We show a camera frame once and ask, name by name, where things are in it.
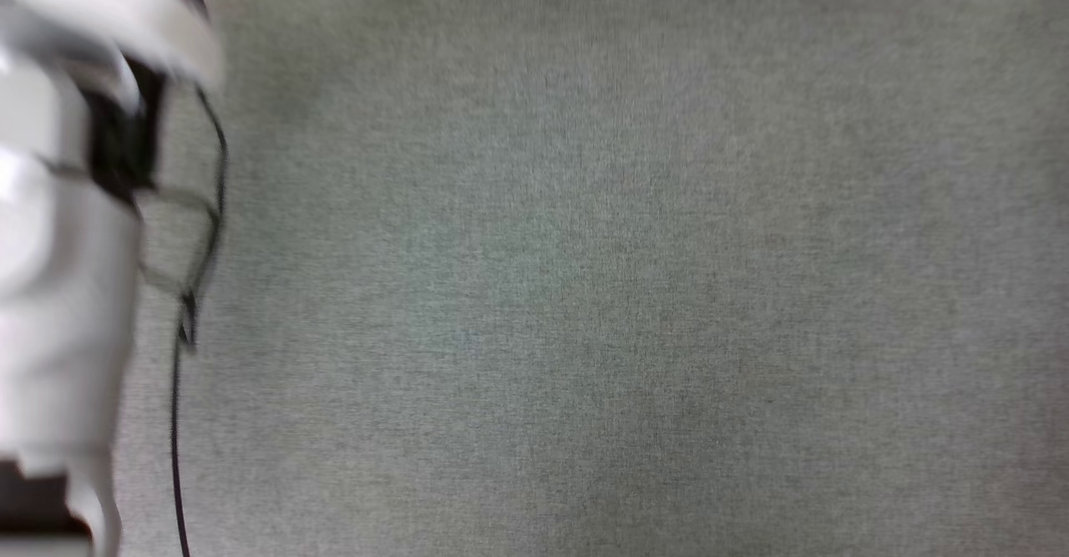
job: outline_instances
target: black plastic part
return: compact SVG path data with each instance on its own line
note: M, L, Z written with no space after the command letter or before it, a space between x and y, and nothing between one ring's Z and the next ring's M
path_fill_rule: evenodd
M22 477L12 462L0 462L0 537L78 536L89 528L66 507L66 477Z

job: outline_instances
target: gray textile background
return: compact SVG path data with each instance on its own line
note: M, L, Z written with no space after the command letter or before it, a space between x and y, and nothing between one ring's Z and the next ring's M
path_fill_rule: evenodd
M208 1L198 557L1069 555L1069 0ZM174 311L126 557L179 554Z

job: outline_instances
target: black cable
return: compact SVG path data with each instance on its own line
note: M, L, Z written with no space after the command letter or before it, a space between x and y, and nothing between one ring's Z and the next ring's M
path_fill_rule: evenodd
M204 108L205 114L215 128L219 143L219 156L215 175L215 203L207 205L205 212L210 218L210 227L203 242L201 258L196 261L189 277L181 292L182 307L174 331L174 345L171 354L171 478L174 486L174 519L179 528L179 542L182 545L182 557L189 556L189 538L186 533L186 515L182 504L182 476L179 467L179 406L182 398L182 353L183 349L197 350L197 324L199 318L199 300L205 282L215 264L222 234L223 215L227 207L227 173L230 168L230 149L227 136L222 130L219 117L207 99L203 90L197 91L197 97Z

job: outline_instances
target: gray carpet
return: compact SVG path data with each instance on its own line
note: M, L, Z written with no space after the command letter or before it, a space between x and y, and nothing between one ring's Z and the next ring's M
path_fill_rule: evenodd
M195 556L1069 555L1069 0L208 1ZM179 554L143 301L125 557Z

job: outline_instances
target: white device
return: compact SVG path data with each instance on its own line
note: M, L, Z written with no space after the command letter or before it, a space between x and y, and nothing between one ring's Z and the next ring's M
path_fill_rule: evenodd
M196 0L0 2L0 557L118 551L130 196L151 181L168 78L221 84Z

